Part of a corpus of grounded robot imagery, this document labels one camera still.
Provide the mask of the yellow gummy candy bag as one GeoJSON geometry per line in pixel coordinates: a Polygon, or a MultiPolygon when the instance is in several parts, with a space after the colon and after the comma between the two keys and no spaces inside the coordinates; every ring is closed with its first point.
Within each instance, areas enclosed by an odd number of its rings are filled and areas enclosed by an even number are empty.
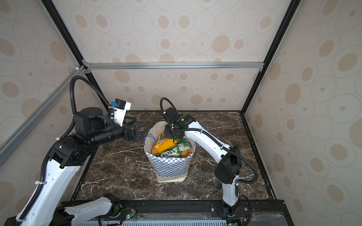
{"type": "Polygon", "coordinates": [[[172,148],[176,144],[177,144],[177,141],[174,141],[173,139],[169,139],[169,138],[164,138],[155,144],[155,151],[157,153],[161,153],[163,151],[166,151],[166,150],[172,148]]]}

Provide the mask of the green Fox's candy bag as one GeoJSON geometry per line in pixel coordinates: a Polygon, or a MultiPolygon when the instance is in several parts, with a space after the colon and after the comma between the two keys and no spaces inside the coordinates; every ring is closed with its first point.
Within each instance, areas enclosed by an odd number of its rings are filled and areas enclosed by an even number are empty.
{"type": "Polygon", "coordinates": [[[192,154],[192,145],[188,140],[184,139],[170,149],[158,153],[156,156],[161,158],[186,158],[190,154],[192,154]]]}

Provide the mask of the blue checkered paper bag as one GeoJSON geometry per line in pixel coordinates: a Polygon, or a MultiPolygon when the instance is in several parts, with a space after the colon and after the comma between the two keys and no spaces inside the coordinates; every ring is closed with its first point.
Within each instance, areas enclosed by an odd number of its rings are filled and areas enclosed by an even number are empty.
{"type": "Polygon", "coordinates": [[[186,179],[195,153],[195,142],[189,138],[184,138],[192,145],[192,154],[186,158],[160,158],[154,156],[151,151],[157,142],[158,136],[165,130],[166,125],[165,121],[160,121],[150,129],[144,139],[144,152],[155,171],[158,182],[182,182],[186,179]]]}

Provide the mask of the orange potato chips bag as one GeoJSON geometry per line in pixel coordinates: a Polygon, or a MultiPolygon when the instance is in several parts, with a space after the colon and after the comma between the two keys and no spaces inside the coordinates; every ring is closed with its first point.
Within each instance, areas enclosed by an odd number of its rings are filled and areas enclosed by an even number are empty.
{"type": "MultiPolygon", "coordinates": [[[[162,133],[158,136],[157,142],[160,141],[160,140],[162,140],[162,139],[164,139],[164,138],[165,138],[164,132],[162,132],[162,133]]],[[[177,141],[177,144],[178,144],[178,143],[179,143],[180,141],[182,141],[182,140],[184,140],[184,138],[181,139],[181,140],[174,140],[174,141],[177,141]]],[[[155,146],[153,147],[151,153],[152,153],[154,156],[156,156],[156,155],[158,154],[158,153],[155,151],[155,146]]]]}

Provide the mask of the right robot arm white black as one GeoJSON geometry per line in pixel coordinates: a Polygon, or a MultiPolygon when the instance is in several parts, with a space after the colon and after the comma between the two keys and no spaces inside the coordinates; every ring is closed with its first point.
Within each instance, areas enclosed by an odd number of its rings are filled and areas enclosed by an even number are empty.
{"type": "Polygon", "coordinates": [[[222,183],[222,210],[227,216],[233,216],[239,205],[238,185],[240,183],[253,184],[258,180],[258,174],[253,165],[244,157],[237,146],[229,146],[204,129],[200,123],[189,114],[181,114],[174,104],[167,98],[160,100],[162,116],[167,122],[165,135],[167,138],[180,141],[185,137],[195,141],[206,150],[218,163],[215,176],[222,183]],[[250,180],[239,177],[242,164],[245,163],[253,172],[250,180]]]}

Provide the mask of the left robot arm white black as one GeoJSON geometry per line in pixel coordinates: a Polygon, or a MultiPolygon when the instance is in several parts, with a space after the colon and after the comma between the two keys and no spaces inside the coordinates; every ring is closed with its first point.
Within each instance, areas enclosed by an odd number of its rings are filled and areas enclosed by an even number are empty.
{"type": "Polygon", "coordinates": [[[106,197],[74,207],[58,207],[73,176],[100,145],[119,138],[136,142],[145,133],[144,125],[126,115],[130,103],[120,99],[109,102],[99,89],[95,93],[107,107],[107,114],[97,107],[77,111],[74,87],[78,80],[84,78],[75,76],[69,84],[72,122],[45,155],[30,200],[17,216],[6,220],[7,226],[76,226],[106,215],[113,208],[120,210],[120,204],[106,197]]]}

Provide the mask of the horizontal aluminium rail back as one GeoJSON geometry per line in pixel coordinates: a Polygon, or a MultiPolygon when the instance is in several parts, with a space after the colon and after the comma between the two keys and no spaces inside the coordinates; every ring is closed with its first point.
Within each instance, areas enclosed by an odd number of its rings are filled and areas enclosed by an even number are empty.
{"type": "Polygon", "coordinates": [[[262,69],[263,62],[175,62],[175,63],[85,63],[90,70],[155,70],[155,69],[262,69]]]}

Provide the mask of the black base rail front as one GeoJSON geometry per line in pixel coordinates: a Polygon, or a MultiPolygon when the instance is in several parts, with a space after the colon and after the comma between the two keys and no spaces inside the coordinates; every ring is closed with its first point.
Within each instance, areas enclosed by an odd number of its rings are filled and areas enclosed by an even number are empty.
{"type": "Polygon", "coordinates": [[[240,200],[232,214],[221,200],[117,200],[107,214],[78,226],[292,226],[284,201],[240,200]]]}

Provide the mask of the aluminium rail left wall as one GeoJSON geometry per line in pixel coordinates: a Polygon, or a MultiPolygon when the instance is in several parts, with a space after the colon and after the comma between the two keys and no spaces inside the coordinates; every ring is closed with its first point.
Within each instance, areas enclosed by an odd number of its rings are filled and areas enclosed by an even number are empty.
{"type": "Polygon", "coordinates": [[[6,162],[30,132],[65,95],[69,90],[71,79],[84,72],[85,66],[78,66],[1,145],[1,165],[6,162]]]}

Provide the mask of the black frame post left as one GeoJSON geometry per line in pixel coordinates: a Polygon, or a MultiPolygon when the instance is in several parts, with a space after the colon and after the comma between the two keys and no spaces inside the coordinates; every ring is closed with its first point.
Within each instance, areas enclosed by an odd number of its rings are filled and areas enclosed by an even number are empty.
{"type": "Polygon", "coordinates": [[[93,76],[92,72],[88,67],[85,65],[85,59],[80,52],[78,45],[76,44],[74,38],[72,37],[71,33],[69,32],[69,29],[67,28],[64,20],[61,18],[60,13],[56,9],[56,5],[53,1],[48,0],[41,0],[40,3],[44,6],[46,12],[49,14],[51,20],[53,21],[54,25],[56,26],[57,30],[60,32],[63,40],[67,44],[68,48],[70,49],[72,55],[74,56],[76,62],[80,66],[84,66],[86,69],[85,76],[86,78],[92,83],[101,94],[103,92],[101,91],[101,88],[99,84],[97,83],[95,77],[93,76]]]}

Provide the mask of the black frame post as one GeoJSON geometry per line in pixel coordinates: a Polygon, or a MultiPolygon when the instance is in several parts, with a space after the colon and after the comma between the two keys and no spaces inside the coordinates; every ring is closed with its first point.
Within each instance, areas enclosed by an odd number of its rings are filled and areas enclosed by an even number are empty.
{"type": "Polygon", "coordinates": [[[64,20],[61,18],[60,13],[56,9],[56,5],[53,1],[48,0],[41,0],[40,3],[44,6],[46,12],[49,14],[51,20],[53,21],[54,25],[56,26],[57,30],[60,32],[63,40],[67,44],[68,48],[70,49],[72,55],[74,56],[76,62],[80,66],[84,66],[86,69],[85,76],[86,78],[92,83],[101,94],[103,92],[101,91],[101,88],[99,84],[97,83],[95,77],[93,76],[92,72],[88,67],[85,65],[85,59],[80,52],[78,45],[76,44],[74,38],[72,37],[71,33],[69,32],[69,29],[67,28],[64,20]]]}
{"type": "Polygon", "coordinates": [[[278,49],[278,47],[280,46],[280,43],[282,42],[282,39],[296,13],[296,11],[298,10],[298,7],[300,6],[301,0],[292,0],[289,4],[289,7],[284,15],[284,17],[282,18],[281,24],[277,30],[277,33],[271,43],[271,46],[267,52],[267,55],[264,59],[264,66],[262,68],[262,70],[258,73],[253,86],[247,96],[246,102],[244,103],[243,108],[241,109],[241,115],[245,115],[247,109],[249,108],[257,90],[258,87],[260,86],[264,75],[266,74],[267,69],[269,68],[273,57],[278,49]]]}

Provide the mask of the black frame post right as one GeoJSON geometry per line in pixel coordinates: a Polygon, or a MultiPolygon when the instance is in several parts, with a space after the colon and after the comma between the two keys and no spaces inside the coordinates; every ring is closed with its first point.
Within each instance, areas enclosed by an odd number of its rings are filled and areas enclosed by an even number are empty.
{"type": "Polygon", "coordinates": [[[289,4],[289,7],[284,15],[284,17],[282,18],[281,24],[277,30],[277,33],[271,43],[271,46],[267,52],[267,55],[264,59],[264,66],[262,68],[262,70],[258,73],[253,86],[247,96],[246,102],[244,103],[243,108],[241,109],[241,115],[245,115],[247,109],[249,108],[257,90],[258,87],[260,86],[264,75],[266,74],[267,69],[269,68],[273,57],[278,49],[278,47],[280,46],[280,43],[282,42],[282,39],[296,13],[296,11],[298,10],[298,7],[300,6],[301,0],[292,0],[289,4]]]}

